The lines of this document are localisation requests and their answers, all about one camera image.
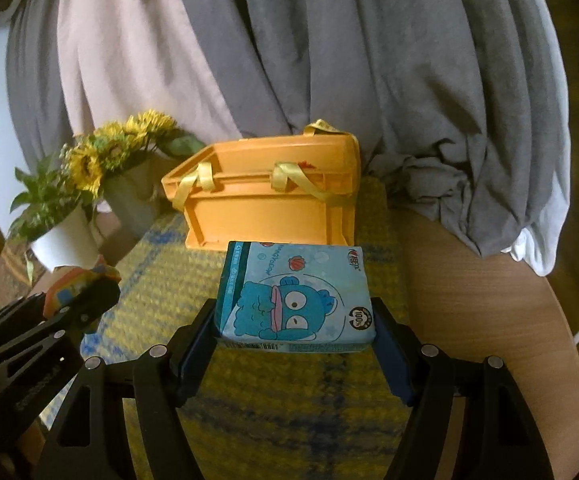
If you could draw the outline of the blue cartoon tissue pack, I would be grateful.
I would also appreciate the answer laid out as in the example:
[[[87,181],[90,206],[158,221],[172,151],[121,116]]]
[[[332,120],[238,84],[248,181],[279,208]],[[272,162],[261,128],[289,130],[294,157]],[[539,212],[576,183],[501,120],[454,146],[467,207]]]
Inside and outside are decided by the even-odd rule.
[[[367,348],[375,324],[362,248],[233,240],[215,324],[234,347],[285,353]]]

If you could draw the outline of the Mickey Mouse plush toy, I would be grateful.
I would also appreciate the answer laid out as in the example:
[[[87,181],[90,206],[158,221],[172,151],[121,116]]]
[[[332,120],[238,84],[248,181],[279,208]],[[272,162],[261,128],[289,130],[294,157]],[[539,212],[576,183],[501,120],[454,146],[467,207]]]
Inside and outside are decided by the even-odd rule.
[[[80,266],[60,266],[52,272],[53,282],[44,293],[43,317],[53,318],[59,310],[66,307],[84,289],[100,278],[109,278],[116,283],[122,280],[119,271],[106,263],[99,255],[92,268]]]

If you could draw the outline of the white plant pot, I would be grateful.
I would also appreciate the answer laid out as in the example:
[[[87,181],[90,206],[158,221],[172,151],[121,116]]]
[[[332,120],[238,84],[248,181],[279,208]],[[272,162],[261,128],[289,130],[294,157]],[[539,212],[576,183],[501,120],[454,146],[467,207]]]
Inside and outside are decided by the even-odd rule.
[[[60,266],[91,268],[99,259],[86,215],[80,206],[61,223],[30,244],[38,261],[49,271]]]

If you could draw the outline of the green potted plant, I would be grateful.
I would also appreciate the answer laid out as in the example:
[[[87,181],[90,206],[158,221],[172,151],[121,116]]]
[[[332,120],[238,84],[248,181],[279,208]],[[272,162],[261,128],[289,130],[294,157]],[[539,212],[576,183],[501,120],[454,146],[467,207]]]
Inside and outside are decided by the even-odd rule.
[[[12,199],[10,211],[17,211],[9,229],[9,238],[31,243],[63,222],[72,212],[91,208],[92,194],[76,188],[51,154],[38,160],[35,170],[16,167],[14,177],[24,190]]]

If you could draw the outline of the grey ribbed vase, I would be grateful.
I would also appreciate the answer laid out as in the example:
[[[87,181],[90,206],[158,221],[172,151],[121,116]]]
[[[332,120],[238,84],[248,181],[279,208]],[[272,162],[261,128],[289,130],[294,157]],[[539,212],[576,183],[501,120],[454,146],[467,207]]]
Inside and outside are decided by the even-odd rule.
[[[160,154],[146,157],[103,185],[104,198],[120,223],[141,238],[167,209],[162,177],[171,169],[170,160]]]

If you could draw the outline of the yellow blue plaid mat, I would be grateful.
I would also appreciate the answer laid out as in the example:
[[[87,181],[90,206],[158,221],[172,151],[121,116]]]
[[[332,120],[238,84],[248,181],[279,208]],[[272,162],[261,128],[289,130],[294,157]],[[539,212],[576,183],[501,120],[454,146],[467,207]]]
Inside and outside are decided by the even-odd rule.
[[[216,295],[224,255],[186,248],[184,237],[183,218],[167,214],[120,261],[122,300],[84,339],[85,356],[136,358]],[[381,479],[410,411],[371,351],[219,348],[179,417],[207,479]]]

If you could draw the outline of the artificial sunflower bouquet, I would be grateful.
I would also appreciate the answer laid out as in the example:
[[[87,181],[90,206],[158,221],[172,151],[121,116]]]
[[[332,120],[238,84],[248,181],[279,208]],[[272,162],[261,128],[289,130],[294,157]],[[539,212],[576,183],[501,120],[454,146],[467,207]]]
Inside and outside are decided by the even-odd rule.
[[[146,162],[155,151],[187,159],[205,144],[158,110],[130,115],[124,122],[104,122],[90,133],[74,137],[62,148],[62,170],[79,191],[99,197],[106,180]]]

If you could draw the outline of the white sheer curtain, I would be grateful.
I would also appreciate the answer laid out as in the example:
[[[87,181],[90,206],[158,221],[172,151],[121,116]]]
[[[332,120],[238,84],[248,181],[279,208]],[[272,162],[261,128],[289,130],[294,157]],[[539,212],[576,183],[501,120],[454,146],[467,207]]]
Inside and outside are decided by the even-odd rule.
[[[240,137],[182,0],[60,0],[56,36],[73,132],[157,110],[206,144]]]

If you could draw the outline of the orange plastic storage crate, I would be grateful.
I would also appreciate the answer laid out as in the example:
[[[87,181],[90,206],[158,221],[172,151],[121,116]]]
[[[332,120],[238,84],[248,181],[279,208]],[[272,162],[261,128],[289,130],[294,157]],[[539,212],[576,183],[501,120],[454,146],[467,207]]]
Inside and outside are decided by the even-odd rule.
[[[311,128],[212,144],[169,171],[162,185],[186,219],[191,249],[224,250],[232,240],[355,243],[360,148],[347,132]]]

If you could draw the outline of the grey curtain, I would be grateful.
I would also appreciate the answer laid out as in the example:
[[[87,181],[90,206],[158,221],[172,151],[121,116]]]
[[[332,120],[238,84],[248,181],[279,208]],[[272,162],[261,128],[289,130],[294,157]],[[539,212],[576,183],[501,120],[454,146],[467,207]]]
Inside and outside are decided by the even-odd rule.
[[[58,3],[20,0],[5,50],[28,162],[77,134]],[[240,138],[323,119],[399,204],[488,257],[555,265],[570,203],[567,81],[545,0],[182,0]]]

